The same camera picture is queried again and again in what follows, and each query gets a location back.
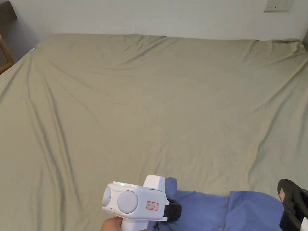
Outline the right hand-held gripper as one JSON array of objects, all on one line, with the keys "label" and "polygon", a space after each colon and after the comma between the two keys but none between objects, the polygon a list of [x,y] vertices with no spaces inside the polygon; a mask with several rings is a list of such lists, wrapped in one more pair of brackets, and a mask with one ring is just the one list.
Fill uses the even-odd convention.
[{"label": "right hand-held gripper", "polygon": [[308,230],[308,191],[293,181],[281,179],[277,192],[284,211],[279,226],[282,231]]}]

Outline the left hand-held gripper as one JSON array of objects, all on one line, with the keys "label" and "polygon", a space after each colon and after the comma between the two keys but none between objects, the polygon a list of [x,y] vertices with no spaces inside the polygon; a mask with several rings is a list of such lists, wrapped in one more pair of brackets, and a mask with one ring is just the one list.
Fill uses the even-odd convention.
[{"label": "left hand-held gripper", "polygon": [[112,182],[105,188],[102,209],[122,218],[122,231],[147,229],[150,221],[175,222],[182,207],[165,193],[166,179],[149,175],[142,186]]}]

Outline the person's left hand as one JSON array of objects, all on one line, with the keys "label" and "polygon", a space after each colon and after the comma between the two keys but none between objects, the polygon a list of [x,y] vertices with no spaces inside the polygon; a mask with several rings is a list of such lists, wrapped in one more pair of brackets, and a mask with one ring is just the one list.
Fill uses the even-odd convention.
[{"label": "person's left hand", "polygon": [[100,231],[121,231],[121,224],[122,224],[122,218],[121,217],[113,217],[106,219]]}]

